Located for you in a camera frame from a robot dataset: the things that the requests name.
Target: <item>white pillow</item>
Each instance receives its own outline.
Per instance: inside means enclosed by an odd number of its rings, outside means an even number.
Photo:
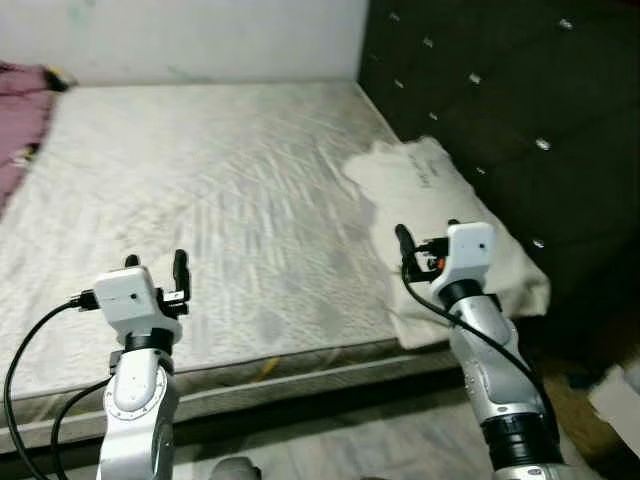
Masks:
[[[400,249],[394,228],[404,223],[416,244],[446,235],[447,220],[485,221],[494,225],[496,244],[487,273],[487,293],[496,293],[506,316],[543,315],[550,286],[502,222],[475,195],[456,170],[448,153],[433,138],[415,143],[377,143],[369,154],[352,157],[344,173],[375,205],[371,237],[379,258],[392,274],[388,308],[400,343],[418,348],[447,338],[442,319],[417,304],[400,279]],[[426,283],[414,284],[431,301]]]

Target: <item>black cable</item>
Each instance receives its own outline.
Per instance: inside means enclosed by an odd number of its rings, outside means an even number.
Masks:
[[[511,362],[511,364],[513,364],[513,366],[515,366],[518,370],[520,370],[520,372],[522,372],[522,374],[527,378],[527,380],[529,380],[531,382],[533,387],[537,390],[538,395],[540,395],[540,398],[542,399],[542,403],[544,405],[544,409],[546,411],[545,412],[546,413],[546,420],[547,420],[547,423],[549,424],[549,428],[551,430],[551,433],[554,436],[554,439],[556,440],[556,442],[559,442],[560,441],[560,432],[558,430],[558,421],[556,419],[556,414],[555,414],[555,412],[553,410],[553,405],[551,404],[551,400],[549,399],[549,396],[547,395],[547,392],[546,392],[546,390],[544,388],[544,385],[542,384],[542,382],[540,382],[536,378],[535,374],[531,371],[531,369],[529,367],[527,367],[523,362],[521,362],[520,359],[518,359],[515,355],[513,355],[511,352],[506,350],[502,345],[500,345],[498,342],[496,342],[493,338],[489,337],[488,335],[485,335],[480,330],[475,329],[474,327],[469,325],[467,322],[465,322],[461,318],[450,314],[446,310],[438,307],[437,305],[434,305],[433,303],[428,302],[427,300],[422,298],[420,295],[418,295],[418,293],[413,289],[413,287],[411,286],[411,284],[409,282],[409,266],[408,266],[407,262],[405,261],[404,257],[402,259],[402,283],[404,283],[404,286],[407,289],[407,291],[409,292],[409,294],[420,305],[422,305],[423,307],[428,308],[433,313],[436,313],[436,314],[446,318],[447,320],[449,320],[451,323],[453,323],[457,327],[460,327],[460,328],[468,331],[469,333],[472,333],[473,335],[478,337],[480,340],[485,342],[487,345],[492,347],[494,350],[496,350],[500,355],[502,355],[509,362]]]
[[[7,422],[7,427],[9,428],[9,433],[11,434],[11,439],[13,440],[14,445],[16,446],[16,451],[22,461],[25,463],[31,475],[33,475],[36,480],[49,480],[49,478],[37,467],[29,453],[27,452],[27,448],[22,441],[22,437],[20,436],[20,432],[18,431],[18,426],[16,423],[16,417],[13,413],[13,405],[11,402],[11,382],[13,380],[13,375],[16,371],[16,367],[18,366],[18,362],[20,361],[20,357],[23,352],[29,345],[29,342],[33,339],[38,330],[40,330],[49,320],[55,317],[58,313],[68,309],[74,308],[78,306],[78,302],[75,300],[69,301],[65,304],[60,305],[59,307],[54,308],[49,313],[47,313],[42,319],[35,324],[35,326],[27,333],[27,335],[22,340],[22,343],[18,347],[16,354],[13,356],[13,360],[11,360],[11,365],[9,366],[9,370],[7,370],[7,375],[4,379],[4,416]]]
[[[100,390],[103,387],[106,387],[111,380],[111,377],[103,380],[101,382],[92,385],[89,388],[82,390],[81,392],[76,393],[73,397],[71,397],[62,407],[62,410],[58,412],[55,421],[53,422],[53,428],[51,429],[51,455],[53,457],[53,467],[55,469],[56,475],[58,476],[58,480],[69,480],[69,477],[64,473],[64,467],[62,466],[62,459],[60,458],[60,426],[62,424],[62,420],[65,415],[71,410],[71,408],[82,398],[86,397],[90,393],[95,392],[96,390]]]

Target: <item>floor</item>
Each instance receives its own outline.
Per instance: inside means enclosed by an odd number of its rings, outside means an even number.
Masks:
[[[568,463],[590,473],[566,437]],[[491,465],[464,390],[451,388],[375,407],[231,438],[181,447],[174,480],[208,479],[229,455],[247,455],[278,480],[482,480]],[[71,480],[95,478],[96,467],[68,471]]]

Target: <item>white wall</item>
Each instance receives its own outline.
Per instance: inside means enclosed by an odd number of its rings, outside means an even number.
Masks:
[[[0,0],[0,59],[83,84],[355,78],[366,0]]]

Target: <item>tufted headboard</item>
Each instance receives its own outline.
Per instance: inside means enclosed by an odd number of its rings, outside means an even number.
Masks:
[[[402,140],[451,153],[572,330],[638,287],[639,15],[620,0],[370,3],[360,84]]]

